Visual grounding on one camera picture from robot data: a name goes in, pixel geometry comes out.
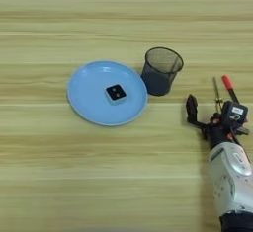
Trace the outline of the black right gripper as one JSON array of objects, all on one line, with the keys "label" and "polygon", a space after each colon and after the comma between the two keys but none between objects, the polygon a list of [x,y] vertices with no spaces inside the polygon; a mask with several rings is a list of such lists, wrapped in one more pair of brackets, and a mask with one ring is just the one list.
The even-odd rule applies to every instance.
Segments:
[{"label": "black right gripper", "polygon": [[[209,143],[210,149],[214,149],[218,144],[224,142],[238,144],[234,128],[224,124],[219,118],[212,117],[209,123],[197,121],[198,103],[193,95],[189,95],[187,98],[186,110],[188,123],[201,130],[203,139]],[[239,130],[242,134],[249,135],[247,128],[240,127]]]}]

